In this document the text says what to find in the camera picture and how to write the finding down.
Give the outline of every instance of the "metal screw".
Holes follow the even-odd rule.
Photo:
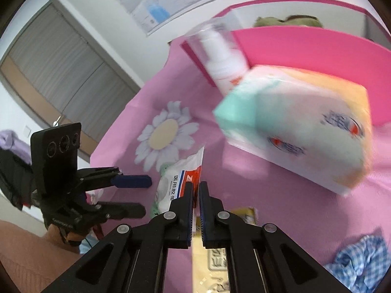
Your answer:
[[[175,213],[173,211],[167,211],[164,213],[163,217],[165,219],[174,219],[175,218]]]
[[[229,218],[229,212],[226,212],[226,211],[220,211],[217,216],[220,218],[220,219],[228,219]]]
[[[126,234],[128,231],[129,231],[129,226],[128,225],[120,225],[120,226],[118,226],[118,228],[117,228],[117,232],[119,233],[119,234]]]
[[[267,224],[264,226],[264,228],[265,228],[265,230],[266,230],[267,232],[270,232],[271,234],[272,234],[273,232],[276,232],[276,231],[277,231],[276,225],[273,225],[272,223],[267,223]]]

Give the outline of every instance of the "plastic-wrapped tissue package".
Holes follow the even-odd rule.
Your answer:
[[[216,107],[228,142],[347,195],[370,171],[366,89],[301,69],[255,66]]]

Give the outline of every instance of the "logo on tissue package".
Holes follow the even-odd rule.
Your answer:
[[[292,145],[290,143],[286,143],[275,137],[269,137],[268,139],[271,144],[273,144],[276,148],[280,149],[281,151],[284,151],[289,154],[293,154],[295,156],[305,154],[304,150],[301,147]]]
[[[329,114],[324,114],[323,117],[324,120],[321,121],[321,124],[323,125],[328,123],[332,126],[336,126],[349,132],[353,137],[364,136],[362,127],[353,118],[345,114],[330,111]]]

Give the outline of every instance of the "purple tablecloth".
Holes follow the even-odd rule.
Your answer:
[[[172,42],[164,69],[128,103],[91,157],[94,167],[118,166],[125,174],[152,177],[149,189],[111,187],[104,192],[102,200],[139,201],[146,206],[143,219],[124,222],[136,226],[150,220],[160,178],[156,167],[186,158],[205,145],[201,179],[208,182],[210,194],[221,198],[228,210],[257,208],[260,224],[277,224],[320,263],[330,262],[339,248],[365,234],[382,234],[389,242],[391,124],[374,129],[373,172],[343,198],[227,144],[212,115],[222,96],[180,48],[181,41]],[[175,137],[156,149],[163,143],[152,142],[151,137],[168,119],[177,124],[165,123],[171,125],[168,136]],[[104,232],[118,224],[107,222]],[[191,250],[170,250],[165,292],[192,292],[191,268]]]

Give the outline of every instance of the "blue checkered cloth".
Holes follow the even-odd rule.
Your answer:
[[[353,293],[372,293],[391,264],[382,237],[365,236],[339,252],[325,268]]]

